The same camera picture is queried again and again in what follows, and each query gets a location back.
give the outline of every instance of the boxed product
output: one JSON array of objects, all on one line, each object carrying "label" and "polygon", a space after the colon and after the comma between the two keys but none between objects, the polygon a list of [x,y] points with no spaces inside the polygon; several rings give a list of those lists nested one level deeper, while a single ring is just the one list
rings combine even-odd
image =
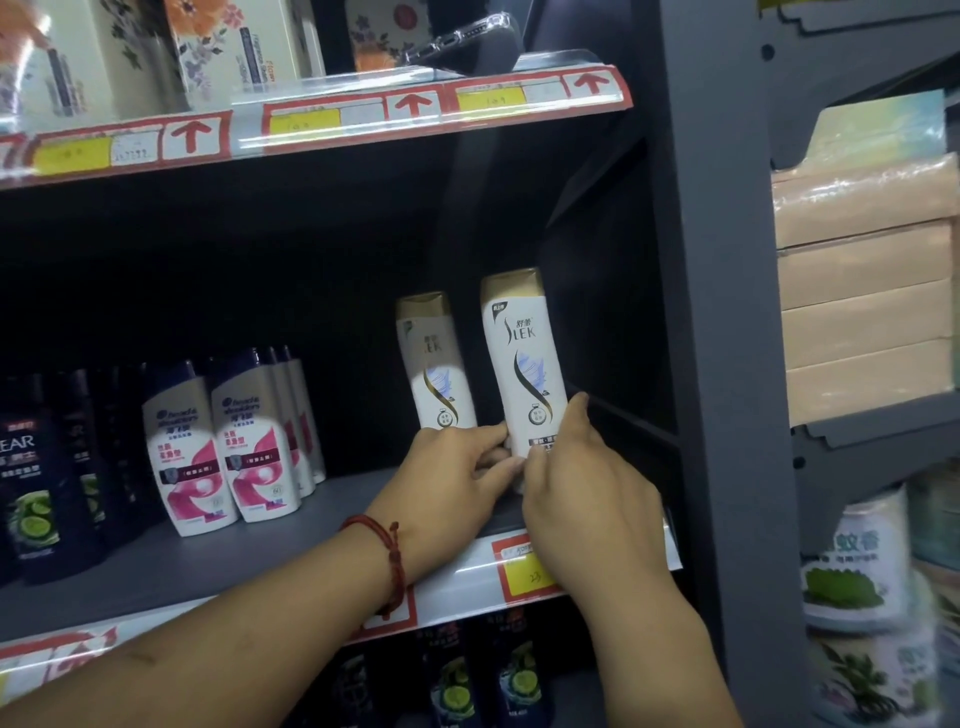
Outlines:
[{"label": "boxed product", "polygon": [[786,368],[953,335],[952,281],[934,280],[783,311]]},{"label": "boxed product", "polygon": [[0,28],[0,118],[49,131],[164,113],[136,0],[14,0]]},{"label": "boxed product", "polygon": [[953,389],[950,339],[853,356],[786,373],[790,426]]},{"label": "boxed product", "polygon": [[299,0],[166,0],[190,105],[311,75]]},{"label": "boxed product", "polygon": [[950,221],[869,232],[778,251],[780,308],[949,278]]},{"label": "boxed product", "polygon": [[777,247],[952,217],[958,187],[955,154],[775,182]]}]

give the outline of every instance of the woman's right hand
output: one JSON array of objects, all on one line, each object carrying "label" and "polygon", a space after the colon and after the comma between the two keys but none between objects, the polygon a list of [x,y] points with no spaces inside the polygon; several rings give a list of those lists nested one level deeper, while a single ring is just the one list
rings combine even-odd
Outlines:
[{"label": "woman's right hand", "polygon": [[584,393],[570,400],[549,455],[536,446],[527,457],[523,518],[534,551],[582,611],[626,581],[676,592],[660,493],[604,444],[587,402]]}]

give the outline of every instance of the hand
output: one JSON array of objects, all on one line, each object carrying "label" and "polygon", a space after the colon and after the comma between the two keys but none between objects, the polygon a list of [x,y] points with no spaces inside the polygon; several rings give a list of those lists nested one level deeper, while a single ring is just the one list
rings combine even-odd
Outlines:
[{"label": "hand", "polygon": [[566,407],[553,450],[530,450],[523,518],[534,551],[581,610],[627,580],[676,590],[666,564],[660,493],[604,445],[588,397]]},{"label": "hand", "polygon": [[367,509],[384,528],[394,521],[407,583],[460,554],[522,470],[523,458],[499,447],[505,424],[417,433],[400,469]]}]

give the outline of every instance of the price tag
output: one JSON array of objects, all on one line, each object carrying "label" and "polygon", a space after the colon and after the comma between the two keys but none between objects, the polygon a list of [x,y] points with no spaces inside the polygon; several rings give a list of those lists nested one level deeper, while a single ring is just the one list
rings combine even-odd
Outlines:
[{"label": "price tag", "polygon": [[494,541],[491,546],[506,601],[527,601],[560,592],[557,582],[534,553],[528,534]]},{"label": "price tag", "polygon": [[160,132],[122,133],[113,138],[110,164],[127,167],[131,164],[149,164],[159,161],[157,140]]},{"label": "price tag", "polygon": [[460,111],[480,111],[520,107],[527,103],[527,97],[518,85],[508,85],[482,91],[457,91],[457,101],[460,103]]},{"label": "price tag", "polygon": [[109,136],[41,141],[34,152],[34,172],[39,177],[52,177],[109,169],[112,145]]},{"label": "price tag", "polygon": [[270,117],[270,134],[319,132],[340,126],[339,109],[316,109],[302,113],[275,114]]}]

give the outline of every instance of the red arrow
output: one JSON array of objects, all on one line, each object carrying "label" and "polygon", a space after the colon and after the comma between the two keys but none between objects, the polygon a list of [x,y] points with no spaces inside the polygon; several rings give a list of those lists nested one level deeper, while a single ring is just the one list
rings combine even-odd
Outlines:
[{"label": "red arrow", "polygon": [[194,119],[184,124],[179,129],[170,132],[171,136],[186,136],[186,153],[192,155],[197,151],[197,134],[210,133],[210,129],[204,122]]},{"label": "red arrow", "polygon": [[590,96],[600,93],[600,86],[607,85],[609,81],[603,76],[595,76],[592,73],[585,73],[579,79],[573,82],[573,85],[579,87],[585,85],[590,89]]},{"label": "red arrow", "polygon": [[433,101],[423,96],[419,96],[416,93],[408,93],[402,99],[396,102],[396,107],[398,109],[403,109],[406,107],[410,110],[411,116],[420,116],[420,104],[423,104],[426,107],[433,106]]}]

